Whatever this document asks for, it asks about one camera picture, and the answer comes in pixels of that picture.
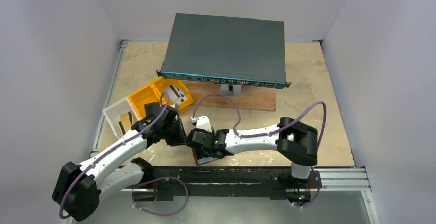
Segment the brown leather card holder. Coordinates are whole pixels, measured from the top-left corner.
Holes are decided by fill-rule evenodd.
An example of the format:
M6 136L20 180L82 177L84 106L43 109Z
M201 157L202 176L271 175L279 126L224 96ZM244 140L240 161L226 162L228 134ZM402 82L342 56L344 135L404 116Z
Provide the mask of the brown leather card holder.
M218 160L217 157L212 157L209 153L209 151L205 148L193 148L193 157L194 157L194 163L196 166L201 166L207 163L211 163L213 161Z

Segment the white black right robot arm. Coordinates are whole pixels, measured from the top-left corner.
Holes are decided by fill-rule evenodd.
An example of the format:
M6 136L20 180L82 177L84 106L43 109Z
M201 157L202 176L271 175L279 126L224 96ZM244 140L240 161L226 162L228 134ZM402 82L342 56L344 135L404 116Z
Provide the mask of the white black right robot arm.
M193 149L198 165L242 152L278 151L291 162L290 175L307 180L318 162L318 131L290 117L265 128L242 131L213 130L206 116L197 118L195 125L186 144Z

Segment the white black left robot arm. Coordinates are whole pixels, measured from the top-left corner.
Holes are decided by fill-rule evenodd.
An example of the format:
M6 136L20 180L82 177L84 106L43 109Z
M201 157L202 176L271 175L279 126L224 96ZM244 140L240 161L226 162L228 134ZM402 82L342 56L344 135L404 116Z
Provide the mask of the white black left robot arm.
M174 179L155 175L144 159L132 159L161 140L168 146L184 145L186 141L176 105L153 102L145 108L147 116L135 122L117 142L79 164L62 166L52 194L61 219L84 221L102 200L117 191L150 185L156 193L159 181Z

